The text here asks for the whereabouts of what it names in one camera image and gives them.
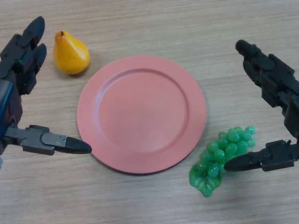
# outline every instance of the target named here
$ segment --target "pear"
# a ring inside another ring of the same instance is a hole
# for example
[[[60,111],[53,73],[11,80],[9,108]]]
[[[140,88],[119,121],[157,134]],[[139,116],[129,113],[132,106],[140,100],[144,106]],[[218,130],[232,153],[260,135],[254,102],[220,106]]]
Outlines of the pear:
[[[86,45],[65,30],[55,34],[53,57],[57,68],[69,75],[82,72],[90,61]]]

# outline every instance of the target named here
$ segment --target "grape leaf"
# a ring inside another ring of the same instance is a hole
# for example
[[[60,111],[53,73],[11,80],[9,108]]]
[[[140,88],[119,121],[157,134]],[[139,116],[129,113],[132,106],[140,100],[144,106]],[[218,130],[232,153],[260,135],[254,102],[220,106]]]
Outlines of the grape leaf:
[[[209,197],[220,186],[221,176],[210,177],[206,171],[199,171],[196,165],[194,165],[189,173],[189,182],[191,186],[202,192],[205,197]]]

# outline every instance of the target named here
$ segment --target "wood grain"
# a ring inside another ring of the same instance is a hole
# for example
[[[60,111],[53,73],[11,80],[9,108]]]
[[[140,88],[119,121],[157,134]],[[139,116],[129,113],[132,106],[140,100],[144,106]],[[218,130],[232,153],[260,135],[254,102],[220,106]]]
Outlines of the wood grain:
[[[89,155],[44,156],[9,147],[0,171],[2,224],[293,224],[299,219],[299,166],[228,174],[211,198],[188,172],[219,131],[257,128],[256,149],[287,140],[279,108],[271,109],[245,75],[235,43],[245,39],[298,70],[298,0],[0,0],[0,49],[42,15],[48,56],[33,92],[24,96],[20,126],[48,126],[79,137],[78,98],[102,66],[134,54],[185,67],[206,97],[205,133],[180,164],[149,176],[116,173]],[[78,78],[54,66],[54,34],[84,41],[91,64]]]

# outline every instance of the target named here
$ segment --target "green grapes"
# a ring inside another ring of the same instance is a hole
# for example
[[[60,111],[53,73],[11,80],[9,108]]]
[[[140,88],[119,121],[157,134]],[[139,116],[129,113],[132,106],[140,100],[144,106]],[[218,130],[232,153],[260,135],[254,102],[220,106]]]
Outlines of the green grapes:
[[[240,135],[238,134],[238,132],[234,128],[229,129],[228,140],[231,142],[237,142],[239,139]]]
[[[189,172],[189,182],[205,197],[220,186],[221,175],[226,173],[224,165],[227,161],[248,152],[248,148],[256,145],[251,137],[256,132],[253,126],[245,129],[237,126],[220,132],[217,141],[211,141],[204,152],[200,154],[200,161]]]
[[[216,141],[211,141],[206,148],[210,153],[214,153],[219,149],[218,143]]]

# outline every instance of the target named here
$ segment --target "plate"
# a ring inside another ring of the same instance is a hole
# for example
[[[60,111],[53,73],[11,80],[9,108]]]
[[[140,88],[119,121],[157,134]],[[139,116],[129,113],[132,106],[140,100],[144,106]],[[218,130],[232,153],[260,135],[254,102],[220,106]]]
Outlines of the plate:
[[[92,154],[132,174],[179,163],[197,145],[205,123],[205,99],[196,80],[155,56],[132,56],[100,69],[77,110],[80,135]]]

